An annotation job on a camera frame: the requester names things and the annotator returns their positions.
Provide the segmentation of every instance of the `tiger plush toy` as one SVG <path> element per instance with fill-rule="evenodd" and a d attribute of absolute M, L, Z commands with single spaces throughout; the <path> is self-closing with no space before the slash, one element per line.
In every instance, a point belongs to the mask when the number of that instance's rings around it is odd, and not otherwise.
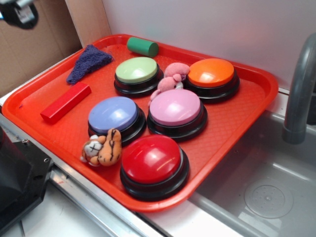
<path fill-rule="evenodd" d="M 107 136 L 91 136 L 82 149 L 81 160 L 92 166 L 110 166 L 118 162 L 122 151 L 121 134 L 111 128 Z"/>

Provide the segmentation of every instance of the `sink drain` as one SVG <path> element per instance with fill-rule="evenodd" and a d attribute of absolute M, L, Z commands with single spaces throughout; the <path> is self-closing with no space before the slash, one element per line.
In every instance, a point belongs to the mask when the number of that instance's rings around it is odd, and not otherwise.
<path fill-rule="evenodd" d="M 293 196 L 289 189 L 268 178 L 249 185 L 244 199 L 251 211 L 264 218 L 282 217 L 293 206 Z"/>

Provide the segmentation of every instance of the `stuffed animal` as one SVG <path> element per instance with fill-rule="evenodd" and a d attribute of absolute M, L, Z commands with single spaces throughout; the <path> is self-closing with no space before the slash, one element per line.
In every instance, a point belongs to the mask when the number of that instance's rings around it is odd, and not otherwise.
<path fill-rule="evenodd" d="M 91 162 L 91 159 L 98 156 L 99 151 L 102 149 L 105 141 L 106 141 L 106 136 L 97 136 L 97 135 L 91 136 L 90 140 L 87 141 L 83 145 L 83 149 L 82 149 L 81 157 L 80 157 L 81 161 L 89 162 L 90 165 L 94 165 Z"/>
<path fill-rule="evenodd" d="M 189 73 L 190 67 L 183 63 L 171 63 L 164 73 L 164 78 L 158 83 L 157 90 L 155 90 L 150 96 L 150 106 L 153 99 L 160 93 L 172 90 L 172 89 L 182 89 L 183 84 L 181 81 L 185 80 L 186 75 Z"/>
<path fill-rule="evenodd" d="M 110 166 L 118 162 L 122 152 L 121 135 L 117 129 L 108 131 L 107 139 L 103 144 L 103 148 L 99 151 L 97 159 L 92 160 L 93 164 L 101 164 Z"/>
<path fill-rule="evenodd" d="M 117 129 L 111 128 L 107 136 L 91 136 L 83 146 L 80 159 L 92 166 L 110 166 L 120 159 L 121 152 L 121 134 Z"/>

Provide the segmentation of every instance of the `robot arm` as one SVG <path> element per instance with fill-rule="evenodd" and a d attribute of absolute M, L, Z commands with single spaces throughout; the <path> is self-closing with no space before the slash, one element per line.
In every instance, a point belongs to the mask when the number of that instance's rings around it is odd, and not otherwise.
<path fill-rule="evenodd" d="M 0 15 L 2 15 L 2 20 L 22 29 L 32 29 L 39 19 L 39 14 L 33 1 L 0 0 Z"/>

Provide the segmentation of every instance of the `red tray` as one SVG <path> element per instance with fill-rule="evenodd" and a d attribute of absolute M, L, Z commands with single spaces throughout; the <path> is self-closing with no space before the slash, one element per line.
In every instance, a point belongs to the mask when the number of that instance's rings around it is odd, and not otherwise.
<path fill-rule="evenodd" d="M 46 123 L 41 111 L 69 90 L 66 78 L 83 50 L 54 66 L 13 93 L 2 108 L 4 116 L 38 140 L 60 159 L 85 176 L 125 207 L 139 212 L 165 210 L 186 200 L 218 164 L 229 149 L 245 133 L 273 101 L 278 92 L 276 79 L 269 73 L 234 63 L 239 77 L 238 93 L 218 104 L 205 104 L 208 112 L 206 129 L 196 138 L 181 142 L 190 161 L 190 176 L 186 186 L 174 196 L 161 201 L 139 201 L 125 192 L 119 178 L 120 164 L 111 167 L 92 167 L 80 161 L 83 144 L 89 140 L 88 115 L 100 101 L 118 96 L 113 83 L 116 67 L 123 61 L 140 56 L 127 47 L 129 35 L 114 35 L 98 40 L 94 45 L 112 54 L 114 61 L 87 75 L 81 82 L 91 87 L 92 93 L 63 116 L 56 124 Z M 173 62 L 188 65 L 211 56 L 159 43 L 159 54 L 154 58 L 164 69 Z M 148 113 L 149 96 L 133 99 Z M 146 128 L 143 136 L 149 135 Z"/>

